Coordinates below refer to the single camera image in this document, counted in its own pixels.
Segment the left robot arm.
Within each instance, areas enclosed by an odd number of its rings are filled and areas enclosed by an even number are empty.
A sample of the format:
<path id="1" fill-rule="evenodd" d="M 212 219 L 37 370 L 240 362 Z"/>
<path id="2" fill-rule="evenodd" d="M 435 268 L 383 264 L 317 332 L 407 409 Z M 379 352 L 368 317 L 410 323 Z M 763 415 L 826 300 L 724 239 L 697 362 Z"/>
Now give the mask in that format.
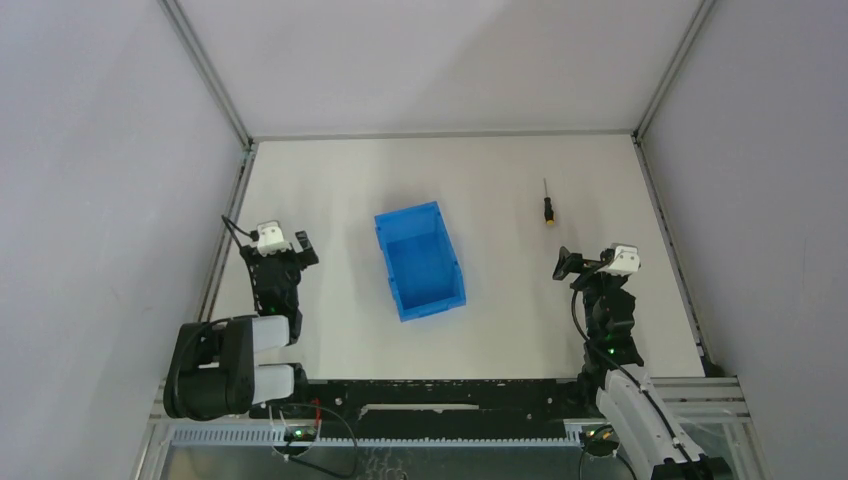
<path id="1" fill-rule="evenodd" d="M 166 377 L 163 404 L 170 418 L 210 421 L 244 414 L 257 403 L 273 400 L 290 417 L 311 407 L 311 388 L 295 379 L 290 366 L 259 374 L 255 355 L 298 342 L 303 316 L 298 287 L 302 272 L 319 263 L 308 234 L 295 233 L 301 249 L 266 231 L 254 246 L 242 245 L 254 303 L 250 314 L 179 329 Z"/>

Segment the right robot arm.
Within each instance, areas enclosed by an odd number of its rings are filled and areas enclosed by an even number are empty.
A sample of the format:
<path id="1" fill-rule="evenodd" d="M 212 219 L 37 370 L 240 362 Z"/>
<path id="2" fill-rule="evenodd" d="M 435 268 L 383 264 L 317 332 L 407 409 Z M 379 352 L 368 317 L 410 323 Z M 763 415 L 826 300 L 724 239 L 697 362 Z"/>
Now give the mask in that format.
<path id="1" fill-rule="evenodd" d="M 606 423 L 584 438 L 587 455 L 625 452 L 635 479 L 730 479 L 721 457 L 708 455 L 673 418 L 645 368 L 632 335 L 636 298 L 625 290 L 641 266 L 637 247 L 612 244 L 587 259 L 561 247 L 552 277 L 569 287 L 572 322 L 584 363 L 566 386 L 568 400 Z"/>

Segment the black yellow screwdriver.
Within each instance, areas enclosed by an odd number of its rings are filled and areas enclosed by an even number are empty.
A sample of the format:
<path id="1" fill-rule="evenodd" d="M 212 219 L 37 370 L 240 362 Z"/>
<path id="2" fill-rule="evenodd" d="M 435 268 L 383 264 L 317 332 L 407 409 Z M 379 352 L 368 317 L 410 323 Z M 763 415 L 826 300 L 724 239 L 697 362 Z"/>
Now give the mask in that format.
<path id="1" fill-rule="evenodd" d="M 548 226 L 553 226 L 555 224 L 555 211 L 553 208 L 552 198 L 549 195 L 547 179 L 543 179 L 543 188 L 544 188 L 544 198 L 543 198 L 543 215 L 544 220 Z"/>

